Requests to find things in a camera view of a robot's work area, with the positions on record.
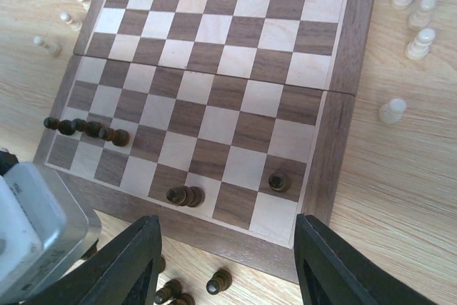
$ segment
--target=dark square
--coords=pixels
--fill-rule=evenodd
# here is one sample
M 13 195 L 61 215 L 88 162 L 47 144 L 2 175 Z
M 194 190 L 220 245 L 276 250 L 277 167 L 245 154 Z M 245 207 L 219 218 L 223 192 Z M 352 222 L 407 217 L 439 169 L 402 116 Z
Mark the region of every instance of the dark square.
M 197 137 L 205 114 L 206 105 L 176 100 L 171 114 L 169 131 Z
M 186 178 L 186 171 L 158 164 L 152 179 L 149 197 L 168 203 L 166 192 L 172 187 L 183 186 Z
M 276 118 L 316 125 L 322 91 L 285 85 Z
M 115 34 L 102 34 L 94 32 L 91 43 L 87 49 L 87 56 L 102 57 L 107 59 L 113 46 Z
M 213 218 L 249 230 L 256 200 L 256 191 L 223 182 Z
M 233 135 L 233 146 L 267 153 L 275 118 L 240 112 Z
M 164 144 L 166 131 L 138 125 L 130 155 L 157 162 Z
M 141 37 L 138 46 L 136 47 L 133 62 L 136 64 L 156 66 L 159 64 L 164 46 L 164 39 L 145 39 L 144 37 Z
M 117 103 L 114 118 L 139 123 L 147 96 L 145 93 L 123 89 Z
M 184 71 L 180 69 L 157 67 L 149 94 L 176 98 L 183 75 Z
M 57 134 L 49 154 L 48 163 L 70 169 L 77 148 L 77 140 Z
M 222 180 L 230 146 L 198 139 L 189 172 Z
M 251 79 L 285 84 L 292 53 L 257 49 Z
M 195 42 L 187 69 L 200 73 L 217 73 L 223 50 L 222 44 Z
M 233 17 L 226 44 L 257 48 L 264 22 L 263 18 Z
M 149 11 L 126 10 L 122 18 L 118 34 L 140 36 Z
M 75 81 L 67 106 L 74 109 L 89 111 L 91 109 L 96 90 L 97 84 Z
M 330 56 L 335 43 L 337 23 L 301 21 L 294 51 Z
M 129 62 L 106 60 L 99 84 L 121 89 L 126 81 L 129 67 Z
M 114 186 L 120 186 L 128 159 L 129 155 L 103 149 L 99 165 L 95 171 L 95 179 Z
M 209 94 L 208 105 L 240 111 L 248 81 L 216 75 Z
M 238 0 L 208 0 L 204 13 L 233 16 L 237 1 Z
M 112 117 L 100 116 L 99 114 L 91 114 L 87 115 L 86 121 L 96 121 L 103 125 L 105 128 L 109 128 L 111 126 L 111 121 L 113 120 Z M 81 135 L 81 142 L 86 142 L 88 144 L 92 144 L 94 146 L 101 146 L 105 145 L 105 141 L 103 139 L 99 139 L 98 137 L 90 137 L 85 134 Z
M 279 196 L 283 199 L 298 201 L 298 198 L 300 198 L 301 187 L 303 185 L 305 170 L 306 164 L 304 162 L 268 155 L 266 157 L 265 167 L 263 169 L 260 188 L 258 191 L 271 194 L 272 196 Z M 275 171 L 283 172 L 291 181 L 290 188 L 283 193 L 273 191 L 268 185 L 268 179 Z
M 293 19 L 299 21 L 305 0 L 270 0 L 266 18 Z
M 201 14 L 175 14 L 168 39 L 195 41 L 200 27 L 201 16 Z

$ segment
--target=chessboard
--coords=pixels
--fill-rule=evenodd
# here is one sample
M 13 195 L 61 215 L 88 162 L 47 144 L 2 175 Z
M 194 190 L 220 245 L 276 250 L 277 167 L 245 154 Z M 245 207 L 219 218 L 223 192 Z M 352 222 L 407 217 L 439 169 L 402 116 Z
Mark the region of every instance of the chessboard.
M 129 143 L 47 130 L 35 162 L 95 209 L 296 281 L 295 218 L 330 220 L 372 3 L 92 0 L 51 115 Z M 183 185 L 204 202 L 170 204 Z

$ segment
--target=folding chessboard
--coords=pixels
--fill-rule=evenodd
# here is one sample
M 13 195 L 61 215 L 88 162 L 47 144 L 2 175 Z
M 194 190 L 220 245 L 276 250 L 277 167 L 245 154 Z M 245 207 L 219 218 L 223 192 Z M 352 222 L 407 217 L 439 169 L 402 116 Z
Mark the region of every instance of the folding chessboard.
M 130 142 L 46 131 L 35 161 L 95 209 L 295 281 L 296 215 L 330 219 L 372 3 L 92 0 L 51 115 Z M 204 203 L 167 202 L 181 185 Z

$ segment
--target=light wood surface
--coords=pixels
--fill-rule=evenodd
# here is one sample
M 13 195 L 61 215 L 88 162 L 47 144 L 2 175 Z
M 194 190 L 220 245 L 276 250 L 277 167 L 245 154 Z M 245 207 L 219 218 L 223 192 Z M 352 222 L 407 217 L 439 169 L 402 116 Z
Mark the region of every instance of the light wood surface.
M 457 299 L 457 0 L 438 0 L 431 27 L 437 39 L 420 61 L 404 56 L 414 32 L 409 10 L 376 0 L 363 72 L 331 228 L 381 268 L 439 304 Z M 1 0 L 0 144 L 31 161 L 64 75 L 77 33 L 59 19 L 85 11 L 74 0 Z M 35 35 L 58 41 L 51 58 Z M 393 97 L 408 109 L 393 126 L 378 108 Z M 126 224 L 100 214 L 108 241 Z M 164 239 L 167 270 L 159 286 L 180 276 L 198 304 L 300 304 L 296 285 Z M 210 297 L 204 284 L 220 266 L 232 288 Z

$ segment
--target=checkered pattern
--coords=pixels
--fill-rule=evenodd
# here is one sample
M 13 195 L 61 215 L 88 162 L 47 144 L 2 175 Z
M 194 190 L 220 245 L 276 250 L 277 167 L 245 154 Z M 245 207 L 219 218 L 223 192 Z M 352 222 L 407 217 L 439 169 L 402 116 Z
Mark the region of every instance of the checkered pattern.
M 205 202 L 177 211 L 288 244 L 322 91 L 87 56 L 75 79 L 62 119 L 131 139 L 57 134 L 48 164 L 165 204 L 172 186 L 200 186 Z M 291 178 L 287 192 L 270 190 L 274 171 Z
M 106 0 L 86 55 L 325 89 L 342 4 Z

